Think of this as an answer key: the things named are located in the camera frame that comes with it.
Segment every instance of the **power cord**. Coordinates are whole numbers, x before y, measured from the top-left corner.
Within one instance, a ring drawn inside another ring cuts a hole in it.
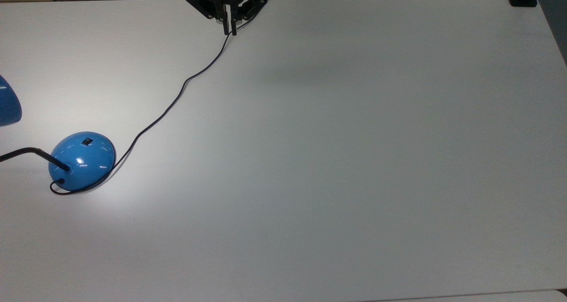
[[[243,25],[239,26],[237,28],[237,30],[240,30],[241,28],[247,26],[248,24],[250,24],[250,22],[252,22],[252,20],[254,20],[256,18],[257,14],[254,15],[248,22],[245,22]],[[51,190],[51,192],[57,194],[57,195],[73,195],[73,194],[78,194],[78,193],[82,193],[83,191],[87,191],[90,189],[93,189],[94,187],[96,187],[97,185],[99,185],[99,183],[102,183],[103,181],[105,181],[107,179],[107,177],[110,176],[110,174],[117,168],[120,166],[120,163],[122,163],[122,161],[124,161],[124,159],[126,159],[126,157],[128,157],[128,155],[130,155],[130,153],[132,153],[132,150],[134,149],[134,145],[136,145],[136,142],[138,142],[138,139],[145,134],[148,130],[150,130],[152,127],[154,127],[158,122],[160,122],[160,120],[162,120],[166,114],[175,106],[175,104],[177,104],[177,102],[179,101],[179,99],[181,98],[181,96],[183,95],[183,92],[185,92],[187,85],[189,84],[190,81],[193,80],[193,78],[196,78],[197,76],[200,76],[201,74],[203,74],[204,72],[206,72],[209,68],[211,68],[211,66],[213,66],[213,64],[221,57],[221,54],[223,54],[225,48],[226,48],[226,43],[229,41],[229,37],[232,35],[232,33],[229,33],[229,35],[226,36],[225,41],[222,44],[222,48],[219,51],[219,53],[217,54],[217,56],[213,59],[213,61],[211,63],[209,63],[204,69],[200,70],[200,72],[193,74],[193,76],[190,76],[189,78],[187,78],[184,82],[183,85],[181,86],[181,90],[179,91],[178,95],[176,96],[176,98],[174,99],[174,101],[170,104],[170,106],[168,106],[166,108],[166,110],[162,113],[162,115],[160,117],[158,117],[154,122],[152,122],[151,124],[149,124],[146,128],[144,128],[144,130],[140,131],[140,133],[138,135],[136,135],[136,138],[134,138],[134,140],[132,141],[132,144],[130,144],[130,147],[128,148],[128,150],[126,150],[126,152],[124,153],[124,155],[122,155],[122,157],[119,159],[119,161],[117,163],[115,163],[115,165],[112,166],[112,168],[108,171],[108,173],[106,173],[105,175],[103,175],[103,177],[101,177],[100,179],[98,179],[97,181],[91,183],[91,185],[88,185],[87,187],[83,187],[81,189],[77,189],[77,190],[73,190],[73,191],[69,191],[67,193],[61,193],[60,191],[56,191],[55,189],[53,189],[53,185],[56,183],[64,183],[65,180],[63,178],[58,179],[56,181],[52,181],[51,184],[49,185],[49,189]]]

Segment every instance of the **desk lamp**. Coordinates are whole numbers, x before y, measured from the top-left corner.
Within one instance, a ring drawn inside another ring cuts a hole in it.
[[[20,101],[0,76],[0,126],[16,123],[21,118]],[[82,191],[98,185],[116,161],[111,141],[95,132],[78,132],[66,137],[55,146],[51,155],[39,148],[27,147],[0,155],[0,162],[24,153],[34,153],[49,161],[53,183],[68,191]]]

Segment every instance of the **blue dome base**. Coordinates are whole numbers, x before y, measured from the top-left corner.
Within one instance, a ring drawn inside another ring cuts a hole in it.
[[[111,141],[95,132],[78,132],[63,139],[51,155],[70,167],[69,171],[49,163],[49,175],[59,187],[76,191],[101,183],[112,170],[116,150]]]

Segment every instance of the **white table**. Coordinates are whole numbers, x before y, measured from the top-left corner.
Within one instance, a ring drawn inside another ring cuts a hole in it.
[[[184,0],[0,4],[0,153],[88,130],[122,155],[223,39]],[[565,287],[566,88],[540,7],[270,0],[100,188],[0,164],[0,300]]]

